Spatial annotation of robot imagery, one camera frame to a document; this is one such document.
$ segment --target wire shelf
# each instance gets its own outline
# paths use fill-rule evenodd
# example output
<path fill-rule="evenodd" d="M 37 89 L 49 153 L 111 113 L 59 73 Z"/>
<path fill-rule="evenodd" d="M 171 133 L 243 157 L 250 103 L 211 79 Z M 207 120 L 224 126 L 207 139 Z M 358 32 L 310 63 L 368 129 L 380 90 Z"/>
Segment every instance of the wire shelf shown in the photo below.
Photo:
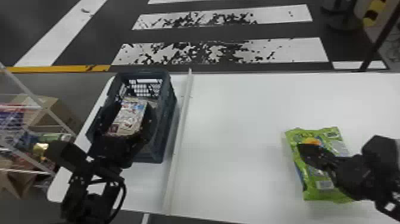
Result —
<path fill-rule="evenodd" d="M 75 133 L 1 63 L 0 83 L 0 172 L 54 176 L 55 163 L 43 156 L 48 140 Z"/>

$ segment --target crosswalk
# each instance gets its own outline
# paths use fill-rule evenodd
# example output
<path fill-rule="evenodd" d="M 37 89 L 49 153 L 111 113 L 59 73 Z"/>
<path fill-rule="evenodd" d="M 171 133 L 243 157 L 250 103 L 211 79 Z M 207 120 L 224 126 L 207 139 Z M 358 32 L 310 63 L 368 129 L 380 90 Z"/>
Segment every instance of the crosswalk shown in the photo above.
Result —
<path fill-rule="evenodd" d="M 369 40 L 330 33 L 324 16 L 315 0 L 80 0 L 14 66 L 356 69 Z"/>
<path fill-rule="evenodd" d="M 132 30 L 185 29 L 260 24 L 311 23 L 306 4 L 142 14 Z M 264 64 L 329 62 L 318 37 L 124 43 L 112 65 Z"/>

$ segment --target basket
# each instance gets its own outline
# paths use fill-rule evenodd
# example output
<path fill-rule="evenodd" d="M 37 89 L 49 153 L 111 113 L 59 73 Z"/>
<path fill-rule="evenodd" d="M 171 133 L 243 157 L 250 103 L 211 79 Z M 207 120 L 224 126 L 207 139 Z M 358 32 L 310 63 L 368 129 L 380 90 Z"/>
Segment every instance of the basket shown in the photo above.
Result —
<path fill-rule="evenodd" d="M 104 136 L 118 114 L 121 102 L 126 96 L 157 102 L 157 106 L 152 108 L 150 113 L 145 113 L 145 116 L 152 117 L 149 128 L 143 130 L 142 133 L 148 141 L 139 150 L 131 151 L 128 154 L 124 149 L 132 149 L 137 142 L 132 141 L 132 139 Z M 129 167 L 133 161 L 162 163 L 175 106 L 176 96 L 171 85 L 170 75 L 166 70 L 152 69 L 118 73 L 107 93 L 104 106 L 99 109 L 86 133 L 86 136 L 92 142 L 88 154 L 90 156 L 102 155 L 108 158 L 126 158 L 120 165 L 121 167 Z M 104 145 L 112 145 L 113 148 L 109 149 Z"/>

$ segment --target green snack bag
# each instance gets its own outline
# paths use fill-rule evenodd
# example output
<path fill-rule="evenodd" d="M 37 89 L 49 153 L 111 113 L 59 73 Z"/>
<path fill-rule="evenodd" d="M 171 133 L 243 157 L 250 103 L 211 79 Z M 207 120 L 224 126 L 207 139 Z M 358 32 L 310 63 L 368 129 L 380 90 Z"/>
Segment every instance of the green snack bag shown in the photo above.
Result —
<path fill-rule="evenodd" d="M 287 132 L 286 139 L 293 153 L 296 169 L 303 183 L 304 200 L 323 200 L 335 203 L 347 203 L 352 199 L 335 188 L 327 172 L 318 170 L 304 163 L 297 149 L 298 143 L 316 144 L 328 149 L 338 156 L 349 156 L 337 127 L 320 130 L 304 130 L 300 128 Z"/>

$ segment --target white stripe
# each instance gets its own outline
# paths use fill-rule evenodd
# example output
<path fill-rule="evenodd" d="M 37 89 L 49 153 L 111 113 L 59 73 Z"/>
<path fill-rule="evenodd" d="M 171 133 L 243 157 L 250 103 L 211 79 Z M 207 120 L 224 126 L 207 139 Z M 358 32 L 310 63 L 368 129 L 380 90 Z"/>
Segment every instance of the white stripe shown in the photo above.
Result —
<path fill-rule="evenodd" d="M 231 10 L 144 14 L 133 30 L 224 26 L 229 24 L 271 24 L 311 22 L 307 5 L 237 8 Z"/>
<path fill-rule="evenodd" d="M 362 61 L 333 61 L 332 65 L 334 69 L 359 69 L 362 65 Z M 368 66 L 369 69 L 387 69 L 383 61 L 372 61 Z"/>
<path fill-rule="evenodd" d="M 237 42 L 125 43 L 112 65 L 328 61 L 320 38 L 282 38 Z"/>
<path fill-rule="evenodd" d="M 144 213 L 142 217 L 142 224 L 148 224 L 149 223 L 149 218 L 150 214 L 149 213 Z"/>
<path fill-rule="evenodd" d="M 14 66 L 51 66 L 107 0 L 79 1 Z"/>
<path fill-rule="evenodd" d="M 215 1 L 215 0 L 150 0 L 148 4 L 163 4 L 175 2 L 198 2 L 198 1 Z"/>

